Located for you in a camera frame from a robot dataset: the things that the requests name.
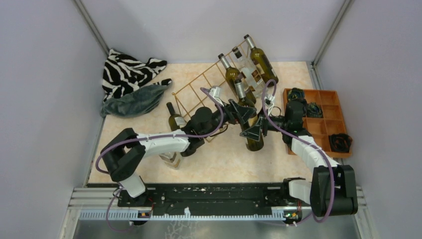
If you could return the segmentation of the olive green wine bottle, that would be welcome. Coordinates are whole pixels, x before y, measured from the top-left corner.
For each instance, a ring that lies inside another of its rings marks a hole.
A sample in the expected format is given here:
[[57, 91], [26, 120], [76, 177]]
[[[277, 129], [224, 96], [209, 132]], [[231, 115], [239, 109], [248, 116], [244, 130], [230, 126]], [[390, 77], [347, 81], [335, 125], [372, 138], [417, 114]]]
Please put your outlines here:
[[268, 87], [275, 86], [279, 82], [279, 79], [266, 54], [261, 48], [258, 48], [255, 45], [250, 35], [245, 35], [244, 39], [250, 48], [249, 58], [254, 63], [262, 79], [265, 83], [267, 83], [269, 80], [274, 80], [274, 82], [271, 82]]

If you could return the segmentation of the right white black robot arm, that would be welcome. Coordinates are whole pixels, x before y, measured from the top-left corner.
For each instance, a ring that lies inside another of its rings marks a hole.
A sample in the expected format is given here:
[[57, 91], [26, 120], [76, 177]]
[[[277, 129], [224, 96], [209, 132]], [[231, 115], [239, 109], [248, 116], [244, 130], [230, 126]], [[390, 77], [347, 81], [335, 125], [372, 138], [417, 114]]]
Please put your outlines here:
[[354, 169], [341, 165], [317, 145], [304, 127], [304, 104], [298, 100], [287, 103], [284, 116], [270, 117], [266, 110], [258, 121], [244, 129], [241, 136], [251, 140], [262, 139], [268, 131], [279, 131], [283, 142], [312, 171], [310, 182], [302, 178], [290, 178], [287, 187], [280, 192], [281, 201], [293, 205], [301, 200], [309, 204], [315, 218], [353, 215], [358, 211], [358, 197]]

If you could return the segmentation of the clear square liquor bottle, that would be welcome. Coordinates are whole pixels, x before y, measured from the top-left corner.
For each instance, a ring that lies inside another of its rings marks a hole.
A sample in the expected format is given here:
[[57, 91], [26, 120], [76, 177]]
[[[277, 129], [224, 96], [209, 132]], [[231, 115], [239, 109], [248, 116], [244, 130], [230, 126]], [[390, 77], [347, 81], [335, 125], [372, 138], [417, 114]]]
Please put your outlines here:
[[252, 88], [252, 93], [256, 98], [261, 97], [265, 83], [255, 65], [250, 59], [242, 55], [238, 47], [233, 47], [232, 52], [239, 62], [239, 71], [245, 75], [248, 86]]

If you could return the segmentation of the brown wine bottle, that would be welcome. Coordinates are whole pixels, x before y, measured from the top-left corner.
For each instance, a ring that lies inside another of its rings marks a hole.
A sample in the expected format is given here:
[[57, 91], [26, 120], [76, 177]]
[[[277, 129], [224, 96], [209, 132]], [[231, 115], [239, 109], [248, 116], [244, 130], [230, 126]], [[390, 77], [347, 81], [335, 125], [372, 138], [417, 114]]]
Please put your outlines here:
[[[234, 80], [234, 86], [236, 89], [236, 93], [238, 96], [238, 104], [242, 107], [248, 107], [252, 109], [255, 108], [255, 104], [247, 97], [246, 91], [243, 88], [243, 83], [240, 79]], [[260, 133], [253, 132], [247, 133], [244, 135], [244, 131], [249, 129], [258, 121], [257, 113], [254, 112], [253, 114], [249, 115], [248, 119], [244, 121], [244, 123], [240, 123], [242, 135], [246, 138], [246, 147], [250, 151], [259, 151], [263, 148], [264, 142], [263, 138], [261, 137]]]

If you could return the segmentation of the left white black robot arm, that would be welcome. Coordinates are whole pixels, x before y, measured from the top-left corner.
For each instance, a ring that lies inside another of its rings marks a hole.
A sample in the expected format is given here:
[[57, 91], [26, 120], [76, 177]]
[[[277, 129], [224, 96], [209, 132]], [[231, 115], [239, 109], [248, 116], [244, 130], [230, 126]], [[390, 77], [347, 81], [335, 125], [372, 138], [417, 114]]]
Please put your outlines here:
[[144, 157], [172, 152], [191, 155], [224, 123], [244, 124], [256, 115], [254, 106], [242, 106], [232, 99], [217, 103], [216, 107], [215, 112], [208, 107], [198, 108], [183, 128], [168, 133], [140, 134], [126, 128], [101, 151], [99, 160], [130, 200], [143, 206], [149, 200], [149, 192], [136, 169]]

